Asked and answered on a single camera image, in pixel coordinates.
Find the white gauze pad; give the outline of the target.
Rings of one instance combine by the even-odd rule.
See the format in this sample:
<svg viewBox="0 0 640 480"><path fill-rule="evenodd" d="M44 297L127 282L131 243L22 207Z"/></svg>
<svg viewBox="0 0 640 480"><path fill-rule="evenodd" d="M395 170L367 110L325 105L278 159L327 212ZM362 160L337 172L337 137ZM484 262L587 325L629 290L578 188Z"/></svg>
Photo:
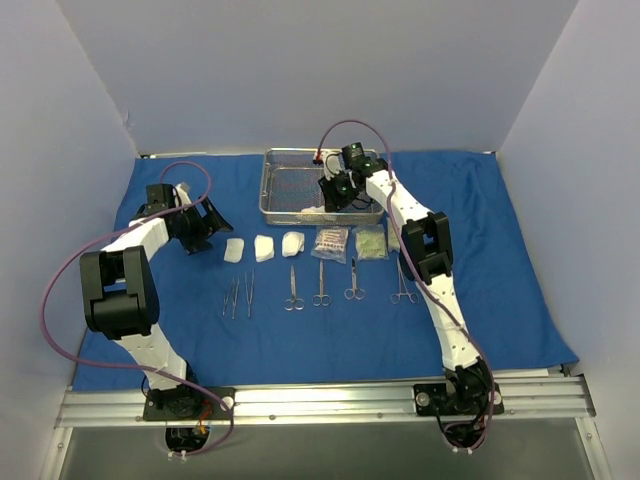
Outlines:
<svg viewBox="0 0 640 480"><path fill-rule="evenodd" d="M309 207L302 208L300 212L303 214L324 214L325 206L324 205L309 206Z"/></svg>
<svg viewBox="0 0 640 480"><path fill-rule="evenodd" d="M242 260L245 241L242 238L229 238L226 242L223 260L237 264Z"/></svg>

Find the white gauze pad front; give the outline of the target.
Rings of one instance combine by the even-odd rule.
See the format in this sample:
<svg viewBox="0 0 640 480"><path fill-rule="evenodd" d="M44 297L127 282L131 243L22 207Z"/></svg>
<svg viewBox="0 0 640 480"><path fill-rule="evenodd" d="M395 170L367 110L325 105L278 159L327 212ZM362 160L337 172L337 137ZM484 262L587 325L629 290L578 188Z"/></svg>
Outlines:
<svg viewBox="0 0 640 480"><path fill-rule="evenodd" d="M223 260L237 264L242 260L245 241L242 238L229 238L226 242Z"/></svg>

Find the steel mesh instrument tray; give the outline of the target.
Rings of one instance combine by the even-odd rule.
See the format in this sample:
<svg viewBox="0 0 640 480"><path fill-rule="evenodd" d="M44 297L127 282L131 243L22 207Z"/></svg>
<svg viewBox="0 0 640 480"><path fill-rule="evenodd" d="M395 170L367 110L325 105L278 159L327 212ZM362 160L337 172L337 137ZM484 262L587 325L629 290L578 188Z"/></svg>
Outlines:
<svg viewBox="0 0 640 480"><path fill-rule="evenodd" d="M264 155L259 210L266 223L279 226L375 225L384 209L362 194L338 212L303 214L302 208L324 205L318 180L320 165L313 148L272 148Z"/></svg>

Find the peach gauze pack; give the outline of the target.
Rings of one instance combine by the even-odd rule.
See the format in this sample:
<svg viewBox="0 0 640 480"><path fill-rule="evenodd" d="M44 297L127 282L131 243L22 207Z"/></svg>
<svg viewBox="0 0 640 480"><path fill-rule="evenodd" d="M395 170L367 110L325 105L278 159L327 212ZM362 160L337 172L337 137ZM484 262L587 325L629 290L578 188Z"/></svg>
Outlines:
<svg viewBox="0 0 640 480"><path fill-rule="evenodd" d="M321 260L345 264L348 236L349 229L347 227L318 228L311 255Z"/></svg>

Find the green paper packet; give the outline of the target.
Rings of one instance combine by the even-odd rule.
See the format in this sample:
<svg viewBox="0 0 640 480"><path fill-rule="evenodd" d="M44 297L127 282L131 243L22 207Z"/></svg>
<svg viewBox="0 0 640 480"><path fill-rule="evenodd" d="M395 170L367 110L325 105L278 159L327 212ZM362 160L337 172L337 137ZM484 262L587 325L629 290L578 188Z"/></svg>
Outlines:
<svg viewBox="0 0 640 480"><path fill-rule="evenodd" d="M356 227L353 234L360 261L388 258L385 229L381 224Z"/></svg>

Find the white gauze roll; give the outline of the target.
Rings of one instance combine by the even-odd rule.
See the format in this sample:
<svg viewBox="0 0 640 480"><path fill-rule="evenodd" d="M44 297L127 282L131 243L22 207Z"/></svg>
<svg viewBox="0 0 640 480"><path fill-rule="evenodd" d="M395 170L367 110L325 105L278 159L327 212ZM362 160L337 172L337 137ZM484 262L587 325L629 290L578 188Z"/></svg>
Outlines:
<svg viewBox="0 0 640 480"><path fill-rule="evenodd" d="M304 251L305 235L302 232L288 231L282 237L282 256L294 257Z"/></svg>
<svg viewBox="0 0 640 480"><path fill-rule="evenodd" d="M257 263L262 263L275 256L274 239L271 236L258 234L254 239L254 253Z"/></svg>

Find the cream gauze pack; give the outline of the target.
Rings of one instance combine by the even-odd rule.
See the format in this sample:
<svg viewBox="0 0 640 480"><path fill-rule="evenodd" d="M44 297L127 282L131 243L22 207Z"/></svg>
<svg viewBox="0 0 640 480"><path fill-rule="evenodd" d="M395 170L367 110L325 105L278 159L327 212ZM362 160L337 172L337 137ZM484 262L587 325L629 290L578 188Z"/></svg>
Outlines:
<svg viewBox="0 0 640 480"><path fill-rule="evenodd" d="M389 251L399 252L401 250L398 236L391 223L387 226L387 246Z"/></svg>

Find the steel tweezers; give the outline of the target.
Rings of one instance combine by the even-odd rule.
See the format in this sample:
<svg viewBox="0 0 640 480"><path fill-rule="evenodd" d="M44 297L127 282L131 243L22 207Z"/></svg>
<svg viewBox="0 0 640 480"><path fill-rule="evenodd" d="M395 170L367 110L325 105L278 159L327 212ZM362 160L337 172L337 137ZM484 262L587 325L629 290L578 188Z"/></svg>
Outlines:
<svg viewBox="0 0 640 480"><path fill-rule="evenodd" d="M232 286L231 286L231 293L230 293L230 300L231 300L231 318L232 320L235 320L235 315L236 315L236 309L237 309L237 301L238 301L238 293L239 293L239 278L235 278L232 280Z"/></svg>
<svg viewBox="0 0 640 480"><path fill-rule="evenodd" d="M246 272L244 276L245 298L247 303L247 317L252 317L252 306L254 297L255 271Z"/></svg>
<svg viewBox="0 0 640 480"><path fill-rule="evenodd" d="M229 285L229 287L225 290L224 292L224 296L223 296L223 306L222 306L222 312L221 315L224 317L226 316L226 310L227 310L227 306L229 304L230 301L230 297L232 295L233 292L233 285L234 285L234 280L231 280L231 284Z"/></svg>

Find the steel surgical scissors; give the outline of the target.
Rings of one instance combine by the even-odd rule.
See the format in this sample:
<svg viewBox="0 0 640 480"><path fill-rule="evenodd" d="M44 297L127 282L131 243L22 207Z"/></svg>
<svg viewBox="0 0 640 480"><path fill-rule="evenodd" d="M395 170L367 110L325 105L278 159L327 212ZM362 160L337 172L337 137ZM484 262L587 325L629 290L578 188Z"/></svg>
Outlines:
<svg viewBox="0 0 640 480"><path fill-rule="evenodd" d="M351 259L351 286L344 291L346 300L362 300L365 298L366 292L358 285L357 260L355 257Z"/></svg>

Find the blue surgical drape cloth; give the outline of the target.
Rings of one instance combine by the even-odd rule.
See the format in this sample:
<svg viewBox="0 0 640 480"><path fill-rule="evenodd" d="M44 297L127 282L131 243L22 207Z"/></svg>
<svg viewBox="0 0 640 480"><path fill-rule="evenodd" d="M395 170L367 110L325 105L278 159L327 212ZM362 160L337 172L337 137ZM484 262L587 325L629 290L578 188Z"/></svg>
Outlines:
<svg viewBox="0 0 640 480"><path fill-rule="evenodd" d="M445 213L453 242L455 291L467 327L494 370L571 364L577 355L551 319L496 158L468 151L402 152L393 157L402 184L422 204ZM338 383L438 375L441 351L424 303L394 305L394 259L357 261L365 298L346 300L351 259L324 263L328 307L314 307L319 260L309 253L257 263L258 235L283 237L258 207L263 159L196 156L187 166L170 159L135 163L116 223L125 226L159 180L209 190L215 207L246 242L237 264L223 260L227 235L212 249L188 255L171 242L154 255L151 270L160 300L160 326L174 350L209 386ZM304 309L286 311L290 267ZM255 271L252 317L244 276ZM223 296L239 278L235 320Z"/></svg>

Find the straight steel scissors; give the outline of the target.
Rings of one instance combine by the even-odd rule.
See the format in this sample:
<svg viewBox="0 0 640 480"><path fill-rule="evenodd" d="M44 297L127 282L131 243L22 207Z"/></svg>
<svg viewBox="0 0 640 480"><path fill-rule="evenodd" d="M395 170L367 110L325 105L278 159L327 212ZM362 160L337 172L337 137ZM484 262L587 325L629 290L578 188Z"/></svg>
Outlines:
<svg viewBox="0 0 640 480"><path fill-rule="evenodd" d="M328 307L331 305L331 297L325 292L324 261L319 261L319 285L318 292L312 297L314 307Z"/></svg>

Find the steel hemostat clamp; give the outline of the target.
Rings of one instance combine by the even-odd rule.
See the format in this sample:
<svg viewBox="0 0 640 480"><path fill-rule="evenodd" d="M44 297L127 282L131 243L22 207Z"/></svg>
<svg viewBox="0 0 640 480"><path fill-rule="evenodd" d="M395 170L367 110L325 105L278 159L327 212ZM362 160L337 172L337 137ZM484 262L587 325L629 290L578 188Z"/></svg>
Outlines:
<svg viewBox="0 0 640 480"><path fill-rule="evenodd" d="M398 278L398 288L395 293L392 293L390 295L391 303L397 305L403 299L407 299L411 304L417 304L419 302L418 294L415 292L411 292L408 289L399 258L396 259L396 270Z"/></svg>

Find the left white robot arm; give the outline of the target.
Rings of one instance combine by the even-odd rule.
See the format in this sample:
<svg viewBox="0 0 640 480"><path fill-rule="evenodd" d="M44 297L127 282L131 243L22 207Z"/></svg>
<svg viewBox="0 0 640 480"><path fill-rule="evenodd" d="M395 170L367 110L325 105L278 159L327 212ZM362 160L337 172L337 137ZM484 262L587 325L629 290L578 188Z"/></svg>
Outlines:
<svg viewBox="0 0 640 480"><path fill-rule="evenodd" d="M160 300L150 262L172 240L188 255L210 250L210 237L233 227L202 200L193 204L190 187L154 184L125 232L98 251L80 256L84 315L90 331L118 344L139 366L153 394L168 392L166 408L179 419L194 417L202 405L189 363L171 346L159 325Z"/></svg>

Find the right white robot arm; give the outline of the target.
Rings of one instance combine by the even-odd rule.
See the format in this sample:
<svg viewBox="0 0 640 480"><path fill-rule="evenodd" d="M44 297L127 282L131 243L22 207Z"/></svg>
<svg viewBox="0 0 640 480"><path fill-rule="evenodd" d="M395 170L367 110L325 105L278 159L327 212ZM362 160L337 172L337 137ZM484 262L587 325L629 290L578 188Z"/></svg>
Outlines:
<svg viewBox="0 0 640 480"><path fill-rule="evenodd" d="M366 154L359 143L339 152L320 149L314 162L323 167L319 185L326 211L339 211L364 193L383 206L391 220L400 242L403 273L420 290L440 343L449 381L443 390L447 406L464 413L480 399L494 403L492 372L469 334L455 291L448 217L422 205L387 161Z"/></svg>

